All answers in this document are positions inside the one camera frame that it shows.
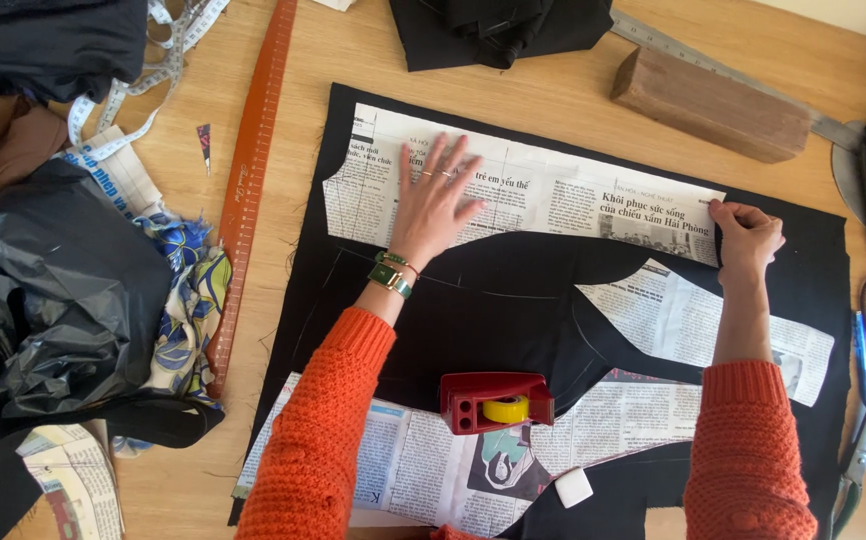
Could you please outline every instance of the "green bracelet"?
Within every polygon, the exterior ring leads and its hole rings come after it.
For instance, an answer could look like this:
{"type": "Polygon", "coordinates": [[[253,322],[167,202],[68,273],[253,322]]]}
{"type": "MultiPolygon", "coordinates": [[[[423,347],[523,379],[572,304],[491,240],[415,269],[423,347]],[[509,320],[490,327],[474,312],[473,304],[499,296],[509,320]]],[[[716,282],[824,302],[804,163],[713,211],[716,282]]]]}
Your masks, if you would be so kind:
{"type": "Polygon", "coordinates": [[[398,272],[396,268],[389,264],[378,262],[367,277],[377,282],[380,286],[403,295],[404,300],[409,298],[410,294],[413,293],[410,284],[403,278],[403,272],[398,272]]]}
{"type": "Polygon", "coordinates": [[[383,263],[384,261],[386,261],[388,259],[390,261],[396,263],[396,264],[402,264],[403,266],[406,266],[410,270],[413,270],[413,273],[416,275],[416,279],[418,280],[420,278],[420,271],[417,270],[416,268],[414,268],[412,264],[407,262],[405,258],[399,256],[398,254],[396,254],[394,252],[379,251],[376,254],[376,256],[373,258],[373,260],[376,261],[377,263],[383,263]]]}

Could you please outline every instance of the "blue pen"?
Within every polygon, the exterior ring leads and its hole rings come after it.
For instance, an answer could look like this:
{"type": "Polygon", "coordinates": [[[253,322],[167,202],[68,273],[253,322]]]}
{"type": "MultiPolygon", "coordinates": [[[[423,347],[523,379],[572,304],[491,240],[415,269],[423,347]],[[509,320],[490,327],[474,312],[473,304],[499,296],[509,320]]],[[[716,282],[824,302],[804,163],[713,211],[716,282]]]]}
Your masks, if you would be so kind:
{"type": "Polygon", "coordinates": [[[866,407],[866,325],[863,312],[853,313],[853,350],[856,352],[856,380],[859,385],[859,399],[866,407]]]}

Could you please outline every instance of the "red tape dispenser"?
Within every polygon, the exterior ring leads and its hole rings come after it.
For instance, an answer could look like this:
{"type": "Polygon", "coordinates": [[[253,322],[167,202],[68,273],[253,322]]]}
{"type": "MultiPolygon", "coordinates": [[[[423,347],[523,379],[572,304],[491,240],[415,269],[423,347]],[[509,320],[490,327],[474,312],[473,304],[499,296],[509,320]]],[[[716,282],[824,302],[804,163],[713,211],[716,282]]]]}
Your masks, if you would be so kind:
{"type": "Polygon", "coordinates": [[[541,374],[445,374],[439,379],[439,414],[455,436],[484,434],[524,422],[552,426],[553,396],[541,374]]]}

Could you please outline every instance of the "newspaper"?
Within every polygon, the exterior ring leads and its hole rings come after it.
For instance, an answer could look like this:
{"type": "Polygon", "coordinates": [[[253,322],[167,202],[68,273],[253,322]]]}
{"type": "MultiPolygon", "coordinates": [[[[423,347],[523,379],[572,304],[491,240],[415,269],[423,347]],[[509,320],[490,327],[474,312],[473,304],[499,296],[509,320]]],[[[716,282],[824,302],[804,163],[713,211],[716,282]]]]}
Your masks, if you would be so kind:
{"type": "MultiPolygon", "coordinates": [[[[654,259],[619,281],[576,288],[644,354],[700,367],[713,363],[723,299],[654,259]]],[[[770,348],[786,395],[813,407],[827,376],[834,338],[770,315],[770,348]]]]}
{"type": "MultiPolygon", "coordinates": [[[[249,495],[270,425],[299,378],[291,374],[276,399],[234,497],[249,495]]],[[[501,534],[562,473],[690,440],[700,392],[699,386],[613,370],[554,425],[517,424],[466,436],[454,435],[438,414],[373,399],[350,521],[357,512],[386,511],[469,534],[501,534]]]]}
{"type": "Polygon", "coordinates": [[[16,449],[39,483],[61,531],[85,540],[120,540],[123,516],[114,467],[84,427],[41,425],[16,449]]]}
{"type": "Polygon", "coordinates": [[[89,171],[106,197],[127,219],[163,212],[163,194],[153,184],[133,146],[127,143],[118,152],[99,161],[87,155],[93,148],[121,138],[123,130],[119,126],[110,126],[84,142],[81,148],[72,146],[58,155],[89,171]]]}
{"type": "MultiPolygon", "coordinates": [[[[465,131],[356,104],[340,170],[323,184],[334,237],[388,246],[399,202],[400,147],[419,176],[439,132],[465,131]]],[[[716,266],[711,199],[725,193],[569,153],[468,132],[484,164],[465,190],[489,202],[453,245],[510,231],[620,240],[716,266]]]]}

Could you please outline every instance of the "orange knit sweater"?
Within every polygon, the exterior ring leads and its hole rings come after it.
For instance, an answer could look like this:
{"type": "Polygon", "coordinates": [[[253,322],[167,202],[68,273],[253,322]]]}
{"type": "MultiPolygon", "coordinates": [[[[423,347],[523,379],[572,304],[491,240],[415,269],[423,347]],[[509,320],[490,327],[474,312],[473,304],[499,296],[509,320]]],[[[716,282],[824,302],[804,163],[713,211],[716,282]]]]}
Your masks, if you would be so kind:
{"type": "MultiPolygon", "coordinates": [[[[343,313],[272,422],[237,540],[346,537],[357,450],[395,337],[372,313],[343,313]]],[[[798,447],[776,366],[751,360],[707,368],[683,495],[687,538],[810,540],[816,521],[798,447]]],[[[447,525],[430,536],[475,538],[447,525]]]]}

